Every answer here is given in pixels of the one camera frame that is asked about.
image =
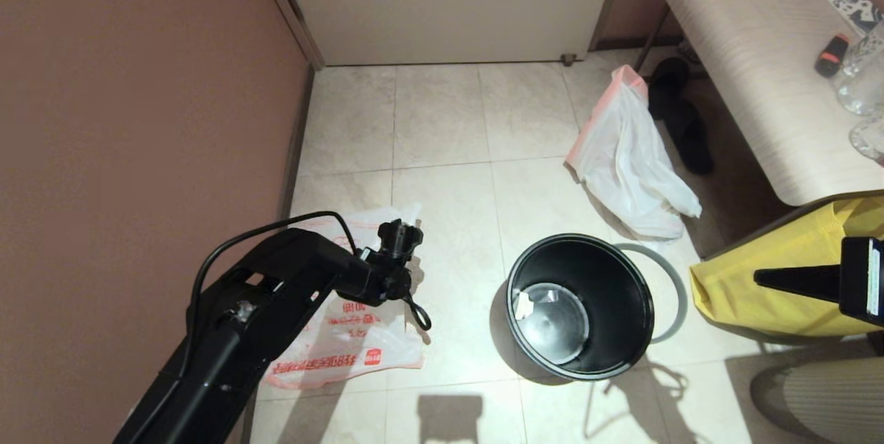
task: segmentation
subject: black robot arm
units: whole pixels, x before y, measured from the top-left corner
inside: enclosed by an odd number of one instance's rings
[[[296,339],[326,297],[378,306],[402,299],[420,327],[405,264],[423,240],[401,220],[382,224],[381,249],[342,249],[290,228],[263,240],[199,296],[190,356],[181,341],[120,429],[114,444],[222,443],[265,369]],[[261,275],[257,284],[247,280]]]

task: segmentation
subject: pink plastic bag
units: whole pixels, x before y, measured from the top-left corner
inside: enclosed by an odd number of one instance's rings
[[[414,224],[419,208],[395,208],[344,215],[356,246],[378,249],[378,226],[402,218]],[[306,221],[299,228],[317,232],[342,247],[347,239],[332,218]],[[387,368],[420,368],[423,341],[406,329],[406,308],[390,300],[376,308],[344,300],[332,293],[285,352],[265,372],[276,387],[307,389]]]
[[[581,129],[566,163],[590,192],[638,234],[677,239],[679,212],[698,217],[694,192],[675,174],[648,113],[648,88],[631,67],[611,73],[611,84]]]

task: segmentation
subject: black cable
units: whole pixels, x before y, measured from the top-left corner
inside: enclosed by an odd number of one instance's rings
[[[408,308],[411,309],[411,315],[414,317],[414,321],[417,321],[417,327],[420,327],[423,331],[430,330],[433,322],[430,320],[430,315],[427,314],[426,309],[418,306],[414,299],[411,299],[411,293],[409,292],[407,296],[403,297],[402,300],[408,305]]]
[[[171,399],[173,394],[175,393],[175,389],[179,387],[181,379],[184,378],[187,373],[187,368],[190,365],[190,358],[193,353],[193,343],[195,343],[195,329],[196,329],[196,319],[198,318],[198,309],[200,306],[200,294],[202,293],[202,283],[206,280],[206,274],[209,272],[209,267],[215,262],[215,259],[218,259],[218,256],[221,255],[225,250],[230,249],[231,247],[243,242],[243,240],[251,239],[261,233],[269,232],[270,230],[275,230],[277,228],[281,228],[284,226],[289,226],[290,224],[299,223],[305,220],[312,220],[313,218],[321,218],[324,215],[329,215],[335,220],[338,220],[341,228],[344,229],[344,234],[347,236],[347,242],[350,243],[350,249],[353,249],[353,254],[356,255],[356,243],[353,240],[353,236],[350,233],[350,229],[347,227],[347,222],[344,221],[344,218],[341,217],[340,214],[337,214],[334,211],[317,211],[308,213],[305,215],[297,215],[294,218],[288,218],[288,220],[277,221],[276,223],[266,224],[265,226],[256,228],[254,230],[249,230],[249,232],[241,233],[233,239],[227,240],[227,242],[221,244],[215,250],[209,254],[205,261],[202,262],[202,266],[200,266],[200,270],[196,273],[196,278],[193,280],[193,289],[190,292],[190,309],[189,315],[187,315],[187,334],[185,337],[184,344],[184,356],[181,361],[181,367],[179,371],[177,371],[177,379],[173,381],[173,384],[170,385],[169,390],[166,392],[163,399],[154,407],[154,410],[151,412],[151,415],[148,415],[148,418],[144,419],[142,426],[138,428],[138,431],[132,435],[129,442],[130,444],[135,444],[142,437],[142,434],[148,430],[149,426],[151,426],[154,419],[159,415],[160,410],[163,409],[163,406]]]

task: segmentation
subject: black bracket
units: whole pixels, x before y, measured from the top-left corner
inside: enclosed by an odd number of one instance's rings
[[[840,264],[755,271],[761,287],[837,302],[843,315],[884,327],[884,245],[875,237],[845,237]]]

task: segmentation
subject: bottle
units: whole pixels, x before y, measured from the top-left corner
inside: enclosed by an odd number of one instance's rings
[[[884,113],[884,52],[864,57],[852,74],[845,73],[837,84],[836,97],[853,114],[871,117]]]
[[[864,119],[854,126],[850,143],[860,154],[884,166],[884,117]]]
[[[847,76],[855,75],[866,61],[877,56],[882,50],[884,50],[884,21],[879,21],[862,40],[848,48],[842,71]]]

